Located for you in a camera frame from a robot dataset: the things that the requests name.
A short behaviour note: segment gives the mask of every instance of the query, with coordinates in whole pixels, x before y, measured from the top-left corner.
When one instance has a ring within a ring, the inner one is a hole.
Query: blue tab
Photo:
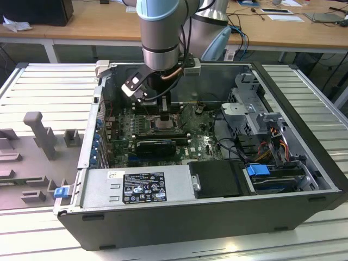
[[[102,121],[101,119],[97,119],[97,120],[96,120],[96,123],[97,123],[97,126],[98,126],[98,127],[101,126],[101,125],[103,125],[103,121]]]
[[[63,188],[56,188],[54,191],[54,198],[67,198],[69,197],[69,188],[63,187]]]
[[[269,175],[270,171],[266,165],[250,165],[246,168],[249,176]]]
[[[97,151],[96,150],[91,150],[91,155],[92,156],[97,156]]]
[[[94,147],[94,148],[99,148],[99,142],[98,141],[93,141],[92,142],[92,147]]]

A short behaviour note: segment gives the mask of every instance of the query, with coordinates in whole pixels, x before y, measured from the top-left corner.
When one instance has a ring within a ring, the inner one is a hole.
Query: robotic arm
[[[163,115],[170,105],[170,90],[179,82],[189,59],[189,50],[202,60],[217,60],[225,49],[231,34],[228,0],[117,1],[136,7],[145,62],[122,90],[139,102],[157,100]],[[146,85],[157,95],[147,97]]]

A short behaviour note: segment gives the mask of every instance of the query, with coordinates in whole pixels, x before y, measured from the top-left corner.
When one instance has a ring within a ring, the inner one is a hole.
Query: power supply label
[[[123,175],[124,204],[167,201],[164,173]]]

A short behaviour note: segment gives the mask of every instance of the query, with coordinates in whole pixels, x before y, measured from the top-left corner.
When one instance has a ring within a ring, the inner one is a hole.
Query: black computer case
[[[71,0],[0,1],[0,15],[16,22],[66,26],[73,14]]]

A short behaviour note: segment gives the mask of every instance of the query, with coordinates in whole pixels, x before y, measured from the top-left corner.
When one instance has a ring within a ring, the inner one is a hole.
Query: electronic components
[[[168,157],[176,152],[176,143],[171,140],[139,141],[136,143],[135,154],[140,157],[157,156]]]
[[[283,167],[275,165],[249,165],[246,169],[253,187],[263,193],[293,192],[306,176],[305,171],[298,166],[298,161],[287,163]]]

